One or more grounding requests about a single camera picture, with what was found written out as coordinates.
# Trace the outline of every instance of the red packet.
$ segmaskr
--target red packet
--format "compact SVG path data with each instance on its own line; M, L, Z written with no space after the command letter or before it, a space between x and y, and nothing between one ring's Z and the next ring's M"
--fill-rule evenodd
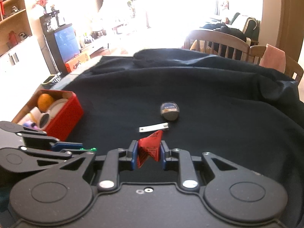
M151 156L155 161L159 161L162 135L163 131L158 130L150 136L138 140L138 168L142 167L143 163L149 156Z

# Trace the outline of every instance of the chair backrest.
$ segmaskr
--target chair backrest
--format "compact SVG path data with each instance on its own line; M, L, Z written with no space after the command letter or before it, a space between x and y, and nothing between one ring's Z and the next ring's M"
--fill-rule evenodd
M197 49L200 49L200 40L204 41L204 48L203 52L206 53L208 42L211 42L211 51L210 54L214 54L214 43L219 44L217 55L221 55L222 53L222 46L226 45L226 52L225 52L225 58L228 58L229 54L229 48L234 48L232 59L235 59L237 50L242 51L242 57L241 60L246 61L247 55L249 51L249 45L246 44L243 40L226 34L222 32L207 30L207 29L201 29L201 30L194 30L189 33L189 35L186 37L184 48L190 49L190 40L197 40Z
M295 77L295 80L299 84L300 81L301 81L301 79L302 79L302 77L303 77L304 70L299 65L299 63L297 63L294 59L292 59L289 56L286 56L286 67L285 67L285 73L284 74L286 74L289 77L293 78L294 73L297 74L297 76Z
M251 46L248 53L248 61L254 63L255 57L258 57L257 65L259 65L261 58L263 57L266 51L266 46L255 45ZM295 80L300 83L304 70L303 68L297 63L294 59L290 58L289 56L285 55L286 57L286 67L285 72L287 76L293 78L293 75L296 73Z
M255 58L257 57L257 65L259 65L265 51L266 51L266 46L261 46L261 45L251 46L249 49L247 60L251 63L254 63L256 60Z

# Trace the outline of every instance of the bookshelf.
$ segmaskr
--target bookshelf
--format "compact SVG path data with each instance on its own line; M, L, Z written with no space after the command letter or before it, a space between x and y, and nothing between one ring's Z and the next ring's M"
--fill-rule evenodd
M16 38L18 42L21 41L18 36L21 32L25 32L28 36L32 36L24 0L5 0L3 6L5 14L8 17L0 20L0 55L5 54L10 49L7 42L9 41L9 33L11 31L14 31L17 34ZM19 9L19 12L9 16L13 6L16 6Z

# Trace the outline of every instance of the wooden shelf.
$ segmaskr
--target wooden shelf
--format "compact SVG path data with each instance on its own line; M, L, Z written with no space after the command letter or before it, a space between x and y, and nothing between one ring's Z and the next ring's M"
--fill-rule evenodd
M6 22L6 21L9 21L11 18L15 17L16 15L18 15L18 14L20 14L20 13L23 13L23 12L25 12L25 11L26 11L26 9L22 9L21 11L15 13L15 14L9 16L9 17L7 17L6 19L0 21L0 25L1 25L2 23Z
M3 2L3 5L4 6L8 6L10 3L14 3L16 0L5 0L4 2Z

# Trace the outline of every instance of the white cabinet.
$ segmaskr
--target white cabinet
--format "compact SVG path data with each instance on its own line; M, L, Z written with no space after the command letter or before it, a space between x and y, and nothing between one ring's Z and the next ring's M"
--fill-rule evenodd
M0 57L0 121L11 121L49 75L33 36Z

